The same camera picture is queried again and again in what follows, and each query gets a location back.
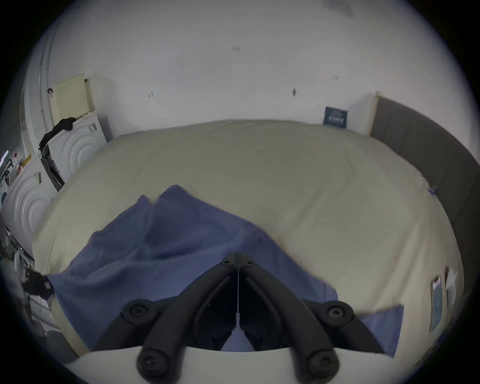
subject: blue sign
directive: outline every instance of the blue sign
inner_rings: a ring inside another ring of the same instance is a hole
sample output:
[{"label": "blue sign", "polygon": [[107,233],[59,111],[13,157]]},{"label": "blue sign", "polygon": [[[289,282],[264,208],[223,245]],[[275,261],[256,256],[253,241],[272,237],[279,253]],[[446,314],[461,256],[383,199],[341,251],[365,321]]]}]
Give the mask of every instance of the blue sign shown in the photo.
[{"label": "blue sign", "polygon": [[325,108],[325,125],[332,125],[337,128],[347,127],[347,111],[332,107]]}]

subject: gray headboard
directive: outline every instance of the gray headboard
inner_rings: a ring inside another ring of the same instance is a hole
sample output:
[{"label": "gray headboard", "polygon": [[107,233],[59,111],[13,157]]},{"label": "gray headboard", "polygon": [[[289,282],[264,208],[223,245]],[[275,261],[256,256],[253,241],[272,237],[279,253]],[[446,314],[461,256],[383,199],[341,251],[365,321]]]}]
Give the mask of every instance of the gray headboard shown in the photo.
[{"label": "gray headboard", "polygon": [[480,270],[480,165],[440,125],[383,97],[370,136],[414,165],[435,189],[452,223],[468,295]]}]

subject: bed sheet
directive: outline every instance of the bed sheet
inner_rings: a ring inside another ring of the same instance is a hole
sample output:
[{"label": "bed sheet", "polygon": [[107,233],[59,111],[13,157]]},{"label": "bed sheet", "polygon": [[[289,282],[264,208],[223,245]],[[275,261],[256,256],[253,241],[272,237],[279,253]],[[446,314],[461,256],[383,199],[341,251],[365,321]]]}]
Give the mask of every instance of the bed sheet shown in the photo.
[{"label": "bed sheet", "polygon": [[[60,190],[40,222],[33,254],[59,273],[144,194],[178,184],[263,229],[300,266],[333,286],[356,313],[403,304],[395,359],[412,366],[455,314],[429,332],[430,283],[457,272],[458,246],[438,199],[410,163],[352,131],[291,121],[217,121],[137,132],[108,143]],[[87,351],[55,297],[65,337]]]}]

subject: black bolt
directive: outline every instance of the black bolt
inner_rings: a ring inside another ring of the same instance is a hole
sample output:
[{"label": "black bolt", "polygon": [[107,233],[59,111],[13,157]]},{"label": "black bolt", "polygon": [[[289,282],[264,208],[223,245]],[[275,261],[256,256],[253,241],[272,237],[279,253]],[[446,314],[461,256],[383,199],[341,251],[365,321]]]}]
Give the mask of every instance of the black bolt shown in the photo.
[{"label": "black bolt", "polygon": [[168,371],[168,358],[160,351],[144,349],[138,356],[137,369],[147,376],[161,376]]},{"label": "black bolt", "polygon": [[320,351],[308,359],[308,370],[318,378],[326,378],[338,372],[338,358],[334,351]]},{"label": "black bolt", "polygon": [[343,316],[343,310],[341,308],[334,307],[328,311],[328,316],[337,319]]},{"label": "black bolt", "polygon": [[135,317],[142,317],[148,313],[148,308],[143,304],[136,304],[130,309],[130,314]]}]

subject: white panel with circular pattern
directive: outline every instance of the white panel with circular pattern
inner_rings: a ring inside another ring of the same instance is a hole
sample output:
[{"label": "white panel with circular pattern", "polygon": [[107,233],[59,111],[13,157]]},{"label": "white panel with circular pattern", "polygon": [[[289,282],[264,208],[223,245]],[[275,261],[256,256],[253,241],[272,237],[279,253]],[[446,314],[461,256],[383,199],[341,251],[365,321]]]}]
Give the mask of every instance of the white panel with circular pattern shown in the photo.
[{"label": "white panel with circular pattern", "polygon": [[1,214],[22,248],[32,255],[32,237],[57,190],[39,157],[32,158],[11,186]]},{"label": "white panel with circular pattern", "polygon": [[64,131],[48,142],[50,155],[64,182],[107,141],[95,113],[80,118],[71,131]]}]

